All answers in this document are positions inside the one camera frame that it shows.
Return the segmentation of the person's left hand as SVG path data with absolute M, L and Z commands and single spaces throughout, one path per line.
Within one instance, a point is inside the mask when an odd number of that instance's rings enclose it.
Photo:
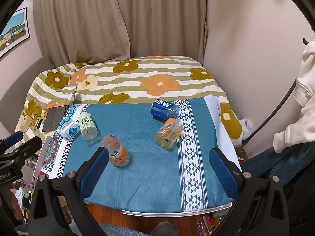
M 22 220 L 23 214 L 19 206 L 18 200 L 12 191 L 10 191 L 10 193 L 11 193 L 11 205 L 13 208 L 14 217 L 16 218 L 16 220 Z

